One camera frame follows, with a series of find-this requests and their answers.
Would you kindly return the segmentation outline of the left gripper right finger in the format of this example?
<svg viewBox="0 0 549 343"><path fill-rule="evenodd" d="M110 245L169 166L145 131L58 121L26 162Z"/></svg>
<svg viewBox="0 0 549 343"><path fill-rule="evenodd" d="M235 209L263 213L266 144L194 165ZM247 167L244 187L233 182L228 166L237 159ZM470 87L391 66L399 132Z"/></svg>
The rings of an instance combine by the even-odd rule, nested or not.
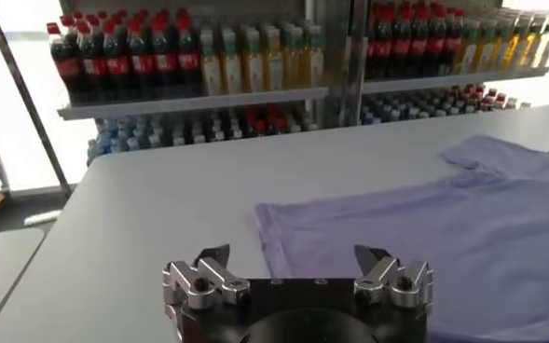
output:
<svg viewBox="0 0 549 343"><path fill-rule="evenodd" d="M355 245L354 254L363 276L354 280L358 307L389 301L400 309L430 309L433 304L433 270L427 262L403 265L384 249Z"/></svg>

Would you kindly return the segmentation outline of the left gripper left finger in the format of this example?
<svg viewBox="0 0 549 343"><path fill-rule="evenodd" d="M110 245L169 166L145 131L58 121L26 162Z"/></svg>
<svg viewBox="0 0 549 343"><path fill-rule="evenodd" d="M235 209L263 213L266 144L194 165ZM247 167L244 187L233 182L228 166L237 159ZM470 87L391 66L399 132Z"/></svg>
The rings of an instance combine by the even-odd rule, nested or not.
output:
<svg viewBox="0 0 549 343"><path fill-rule="evenodd" d="M230 245L203 249L191 265L168 262L162 269L165 314L175 318L187 306L192 311L214 309L217 303L246 309L251 303L251 284L226 269Z"/></svg>

